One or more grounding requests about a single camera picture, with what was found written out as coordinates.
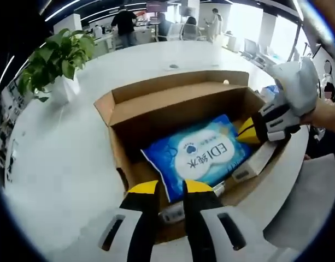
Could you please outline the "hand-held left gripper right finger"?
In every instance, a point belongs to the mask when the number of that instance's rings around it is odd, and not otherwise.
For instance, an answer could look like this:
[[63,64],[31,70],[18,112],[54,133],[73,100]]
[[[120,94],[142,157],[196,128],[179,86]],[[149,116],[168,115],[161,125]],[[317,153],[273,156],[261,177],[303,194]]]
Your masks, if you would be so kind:
[[183,182],[185,231],[193,261],[267,261],[268,243],[232,206],[223,206],[212,187]]

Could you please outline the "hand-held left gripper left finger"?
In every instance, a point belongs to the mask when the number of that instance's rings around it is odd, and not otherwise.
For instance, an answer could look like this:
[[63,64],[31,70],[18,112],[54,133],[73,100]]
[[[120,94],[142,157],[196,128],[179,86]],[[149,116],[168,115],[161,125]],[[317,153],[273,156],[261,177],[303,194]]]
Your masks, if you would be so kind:
[[98,246],[106,261],[150,261],[158,225],[158,180],[129,189],[110,215]]

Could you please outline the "person's right hand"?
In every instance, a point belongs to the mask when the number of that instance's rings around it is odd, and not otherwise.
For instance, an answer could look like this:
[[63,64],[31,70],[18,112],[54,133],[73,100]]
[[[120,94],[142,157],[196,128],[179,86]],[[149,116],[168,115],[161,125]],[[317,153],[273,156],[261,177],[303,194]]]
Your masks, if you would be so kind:
[[324,123],[326,108],[329,104],[326,104],[324,100],[318,98],[316,100],[315,108],[304,114],[300,118],[301,125],[314,125],[319,126]]

